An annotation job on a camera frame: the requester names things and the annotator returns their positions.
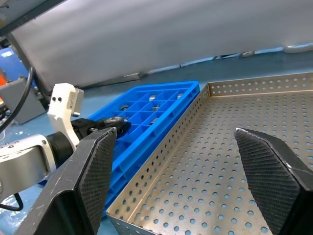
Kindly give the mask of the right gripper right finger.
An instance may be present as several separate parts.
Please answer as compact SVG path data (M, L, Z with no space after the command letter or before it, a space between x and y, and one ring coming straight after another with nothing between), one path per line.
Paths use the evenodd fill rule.
M248 188L274 235L313 233L313 172L281 139L236 128Z

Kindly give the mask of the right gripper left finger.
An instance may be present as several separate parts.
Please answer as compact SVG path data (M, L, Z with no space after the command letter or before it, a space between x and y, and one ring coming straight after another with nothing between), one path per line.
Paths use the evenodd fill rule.
M95 235L110 188L117 129L98 130L48 180L17 235Z

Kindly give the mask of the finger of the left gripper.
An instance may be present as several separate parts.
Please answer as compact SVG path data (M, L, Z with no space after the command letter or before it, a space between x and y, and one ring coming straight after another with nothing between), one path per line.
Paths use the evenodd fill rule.
M120 122L117 124L117 138L121 138L126 135L128 130L131 128L132 124L130 122Z
M95 123L94 128L97 130L102 130L110 127L115 127L115 122L104 122L103 120L100 120Z

